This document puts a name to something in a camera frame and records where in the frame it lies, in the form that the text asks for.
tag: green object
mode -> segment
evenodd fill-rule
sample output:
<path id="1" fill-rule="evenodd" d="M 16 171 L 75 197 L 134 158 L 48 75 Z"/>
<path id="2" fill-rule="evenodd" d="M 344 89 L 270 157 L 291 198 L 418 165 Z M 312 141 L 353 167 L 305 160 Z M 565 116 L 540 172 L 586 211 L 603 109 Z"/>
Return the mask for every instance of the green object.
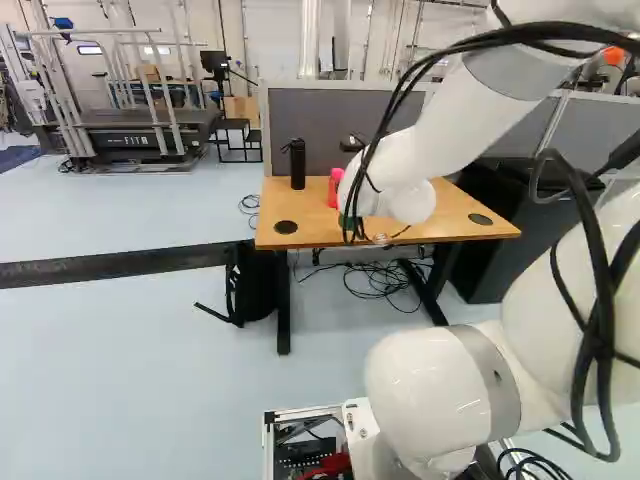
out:
<path id="1" fill-rule="evenodd" d="M 342 212 L 340 212 L 340 216 L 338 217 L 338 225 L 340 225 L 340 228 L 342 228 L 345 224 L 345 218 L 346 218 L 346 229 L 349 231 L 356 231 L 355 228 L 355 224 L 354 224 L 354 219 L 353 217 L 345 217 L 344 214 Z M 361 222 L 362 221 L 362 217 L 356 217 L 355 220 L 357 222 Z"/>

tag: gray partition panel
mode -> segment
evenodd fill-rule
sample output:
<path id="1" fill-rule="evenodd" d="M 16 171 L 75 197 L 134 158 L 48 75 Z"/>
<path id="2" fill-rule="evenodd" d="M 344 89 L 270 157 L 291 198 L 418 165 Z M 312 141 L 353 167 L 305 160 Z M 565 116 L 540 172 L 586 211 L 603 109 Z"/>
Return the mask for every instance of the gray partition panel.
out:
<path id="1" fill-rule="evenodd" d="M 273 175 L 289 175 L 289 157 L 280 147 L 301 137 L 307 146 L 307 175 L 328 175 L 344 168 L 353 157 L 340 151 L 340 140 L 350 132 L 370 139 L 391 96 L 383 90 L 269 88 L 269 132 Z M 409 94 L 391 122 L 391 131 L 413 125 L 425 92 Z M 543 101 L 511 131 L 489 148 L 487 155 L 529 157 L 535 153 L 557 98 Z"/>
<path id="2" fill-rule="evenodd" d="M 558 97 L 549 97 L 543 100 L 529 115 L 489 147 L 485 156 L 533 157 L 559 101 Z"/>
<path id="3" fill-rule="evenodd" d="M 572 165 L 593 172 L 638 128 L 638 103 L 574 98 L 567 105 L 550 146 Z"/>

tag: wooden desk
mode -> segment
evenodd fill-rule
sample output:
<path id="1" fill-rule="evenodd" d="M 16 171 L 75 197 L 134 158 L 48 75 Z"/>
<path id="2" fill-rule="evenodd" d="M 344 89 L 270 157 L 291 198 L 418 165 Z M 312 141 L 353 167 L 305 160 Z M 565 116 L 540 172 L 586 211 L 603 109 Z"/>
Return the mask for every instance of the wooden desk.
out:
<path id="1" fill-rule="evenodd" d="M 462 242 L 513 238 L 520 230 L 504 218 L 467 195 L 444 178 L 435 178 L 437 205 L 431 217 L 411 226 L 391 240 L 393 244 L 439 243 L 434 253 L 434 266 L 426 282 L 421 272 L 407 260 L 398 260 L 435 325 L 448 325 L 437 299 L 453 268 Z M 275 250 L 278 261 L 278 353 L 291 350 L 291 319 L 289 299 L 289 267 L 287 250 L 345 246 L 338 212 L 327 206 L 328 177 L 307 177 L 304 190 L 292 190 L 289 177 L 266 177 L 260 197 L 260 216 L 256 230 L 257 249 Z M 476 223 L 470 216 L 479 214 L 490 222 Z M 274 225 L 291 220 L 298 225 L 296 232 L 282 235 Z M 390 218 L 370 217 L 365 220 L 369 238 L 376 233 L 391 236 L 406 225 Z M 369 243 L 357 240 L 358 245 Z"/>
<path id="2" fill-rule="evenodd" d="M 459 242 L 513 238 L 520 230 L 467 195 L 444 178 L 435 178 L 437 204 L 433 215 L 424 223 L 413 225 L 394 238 L 394 244 Z M 307 177 L 304 190 L 292 190 L 289 177 L 265 177 L 260 197 L 260 217 L 256 230 L 256 248 L 287 250 L 296 248 L 344 246 L 338 212 L 327 206 L 328 177 Z M 470 214 L 490 218 L 492 225 L 480 225 L 469 219 Z M 281 235 L 273 226 L 281 220 L 298 224 L 298 230 Z M 369 238 L 376 233 L 391 236 L 406 225 L 390 218 L 365 219 Z M 358 244 L 369 243 L 356 240 Z"/>

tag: cubicle wall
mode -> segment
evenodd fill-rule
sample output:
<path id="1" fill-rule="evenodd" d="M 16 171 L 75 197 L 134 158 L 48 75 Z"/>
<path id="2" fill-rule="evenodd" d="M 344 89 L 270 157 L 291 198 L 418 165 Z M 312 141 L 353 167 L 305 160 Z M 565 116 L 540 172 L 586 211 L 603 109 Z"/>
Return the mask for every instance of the cubicle wall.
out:
<path id="1" fill-rule="evenodd" d="M 307 175 L 328 175 L 332 167 L 346 166 L 353 154 L 340 151 L 340 140 L 350 132 L 370 139 L 392 88 L 389 83 L 322 80 L 263 83 L 266 174 L 289 175 L 288 156 L 280 147 L 295 137 L 306 142 Z M 391 123 L 392 131 L 415 123 L 425 95 L 431 97 L 437 85 L 418 88 L 398 111 Z M 554 92 L 491 146 L 485 156 L 533 156 L 558 102 L 559 92 Z M 482 112 L 475 115 L 482 121 Z M 640 99 L 574 92 L 551 138 L 551 146 L 575 166 L 593 171 L 638 128 Z"/>

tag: black water bottle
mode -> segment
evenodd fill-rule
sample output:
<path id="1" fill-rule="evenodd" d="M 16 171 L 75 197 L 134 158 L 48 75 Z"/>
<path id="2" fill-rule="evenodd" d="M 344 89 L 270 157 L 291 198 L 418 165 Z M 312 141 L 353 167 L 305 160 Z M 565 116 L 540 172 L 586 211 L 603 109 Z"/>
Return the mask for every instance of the black water bottle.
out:
<path id="1" fill-rule="evenodd" d="M 304 140 L 294 138 L 283 147 L 283 151 L 289 150 L 291 162 L 291 188 L 304 190 L 307 170 L 307 152 Z"/>

